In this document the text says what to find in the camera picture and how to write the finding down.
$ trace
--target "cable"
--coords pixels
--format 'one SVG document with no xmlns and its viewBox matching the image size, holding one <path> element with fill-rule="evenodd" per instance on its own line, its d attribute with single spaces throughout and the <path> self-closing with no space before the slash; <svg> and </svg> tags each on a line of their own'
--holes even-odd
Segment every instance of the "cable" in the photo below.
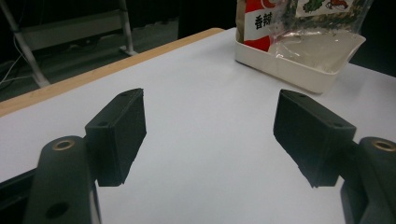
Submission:
<svg viewBox="0 0 396 224">
<path fill-rule="evenodd" d="M 20 57 L 23 57 L 23 59 L 27 62 L 27 60 L 26 60 L 26 58 L 24 57 L 23 53 L 21 52 L 20 48 L 18 48 L 18 45 L 17 45 L 17 42 L 15 41 L 15 39 L 16 39 L 16 37 L 15 37 L 15 35 L 14 35 L 13 41 L 14 41 L 14 47 L 15 47 L 15 49 L 20 53 Z"/>
<path fill-rule="evenodd" d="M 7 80 L 4 80 L 3 83 L 9 82 L 9 81 L 15 81 L 15 80 L 18 80 L 18 79 L 24 79 L 24 78 L 28 78 L 28 77 L 31 77 L 31 76 L 9 78 Z"/>
<path fill-rule="evenodd" d="M 12 68 L 15 66 L 15 64 L 17 64 L 17 62 L 20 60 L 20 58 L 22 57 L 22 55 L 20 55 L 20 57 L 18 57 L 18 59 L 17 60 L 15 60 L 15 62 L 11 65 L 11 67 L 9 67 L 9 69 L 8 69 L 8 71 L 7 71 L 7 73 L 6 73 L 6 75 L 3 77 L 3 79 L 0 81 L 0 86 L 1 85 L 3 85 L 3 83 L 5 83 L 5 82 L 7 82 L 7 77 L 8 77 L 8 75 L 9 75 L 9 73 L 11 72 L 11 70 L 12 70 Z"/>
</svg>

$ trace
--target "floor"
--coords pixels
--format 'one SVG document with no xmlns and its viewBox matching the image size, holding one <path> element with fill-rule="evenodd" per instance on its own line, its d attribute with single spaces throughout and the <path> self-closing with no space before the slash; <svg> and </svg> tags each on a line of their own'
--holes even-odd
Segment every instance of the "floor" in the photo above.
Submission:
<svg viewBox="0 0 396 224">
<path fill-rule="evenodd" d="M 178 19 L 157 22 L 145 27 L 134 28 L 132 32 L 134 51 L 144 52 L 177 40 Z M 36 52 L 35 58 L 50 83 L 55 83 L 94 68 L 114 63 L 128 57 L 120 50 L 124 46 L 122 32 L 106 35 L 91 43 L 63 46 L 51 52 Z M 0 64 L 0 82 L 13 62 Z M 29 91 L 38 86 L 32 78 L 32 70 L 23 58 L 10 70 L 7 79 L 0 85 L 0 102 Z"/>
</svg>

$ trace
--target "table edge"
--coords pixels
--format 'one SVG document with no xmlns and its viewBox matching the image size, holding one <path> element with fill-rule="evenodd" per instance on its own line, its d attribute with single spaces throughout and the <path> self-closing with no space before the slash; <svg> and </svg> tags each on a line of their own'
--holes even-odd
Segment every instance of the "table edge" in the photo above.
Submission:
<svg viewBox="0 0 396 224">
<path fill-rule="evenodd" d="M 165 54 L 166 52 L 169 52 L 171 50 L 181 48 L 198 40 L 207 38 L 211 35 L 218 34 L 222 31 L 224 30 L 220 28 L 211 28 L 195 35 L 190 35 L 173 41 L 171 43 L 162 45 L 158 48 L 139 53 L 133 57 L 110 63 L 108 65 L 93 69 L 81 75 L 70 77 L 63 81 L 51 84 L 47 87 L 35 91 L 30 91 L 23 95 L 11 98 L 0 103 L 0 118 L 17 110 L 23 109 L 27 106 L 40 103 L 54 96 L 60 95 L 67 91 L 71 91 L 77 87 L 83 86 L 101 77 L 106 77 L 127 67 L 145 62 L 149 59 Z"/>
</svg>

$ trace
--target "plastic bag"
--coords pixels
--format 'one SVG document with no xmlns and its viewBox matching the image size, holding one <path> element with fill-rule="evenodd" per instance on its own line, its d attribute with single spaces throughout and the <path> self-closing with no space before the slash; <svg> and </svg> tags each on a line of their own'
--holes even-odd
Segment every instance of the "plastic bag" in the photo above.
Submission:
<svg viewBox="0 0 396 224">
<path fill-rule="evenodd" d="M 276 57 L 325 73 L 338 72 L 365 41 L 361 24 L 373 0 L 279 0 L 272 29 Z"/>
</svg>

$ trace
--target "white table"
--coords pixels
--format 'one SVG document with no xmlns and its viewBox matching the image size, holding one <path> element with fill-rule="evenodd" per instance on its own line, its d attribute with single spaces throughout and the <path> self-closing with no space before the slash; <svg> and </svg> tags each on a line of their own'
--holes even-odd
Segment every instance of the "white table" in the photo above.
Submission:
<svg viewBox="0 0 396 224">
<path fill-rule="evenodd" d="M 99 188 L 104 223 L 344 223 L 342 179 L 311 189 L 273 136 L 279 91 L 308 94 L 358 130 L 396 141 L 396 78 L 348 64 L 313 95 L 234 60 L 235 29 L 0 118 L 0 182 L 84 126 L 115 95 L 145 91 L 148 135 L 125 185 Z"/>
</svg>

